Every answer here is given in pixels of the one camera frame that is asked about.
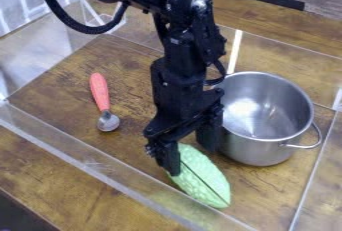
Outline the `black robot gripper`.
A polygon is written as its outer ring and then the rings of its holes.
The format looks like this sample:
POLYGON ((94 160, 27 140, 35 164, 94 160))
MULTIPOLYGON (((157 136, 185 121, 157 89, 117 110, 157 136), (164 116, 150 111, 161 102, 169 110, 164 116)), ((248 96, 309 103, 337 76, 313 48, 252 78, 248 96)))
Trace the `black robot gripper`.
POLYGON ((145 129, 148 154, 172 176, 181 174, 178 142, 197 132, 197 142, 210 152, 222 143, 222 89, 206 90, 224 78, 208 80, 208 66, 189 60, 181 63, 168 58, 152 65, 153 97, 157 114, 145 129))

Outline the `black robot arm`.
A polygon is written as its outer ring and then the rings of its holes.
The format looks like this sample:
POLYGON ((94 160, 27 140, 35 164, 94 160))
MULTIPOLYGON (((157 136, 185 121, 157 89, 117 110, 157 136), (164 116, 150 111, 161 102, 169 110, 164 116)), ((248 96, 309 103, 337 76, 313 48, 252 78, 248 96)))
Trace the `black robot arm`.
POLYGON ((212 0, 99 0, 125 2, 154 17, 165 57, 152 65, 157 115, 145 129, 148 153, 174 176, 181 174, 178 141, 197 134, 210 151, 220 147, 224 91, 214 86, 222 78, 206 78, 208 67, 225 67, 226 39, 214 21, 212 0))

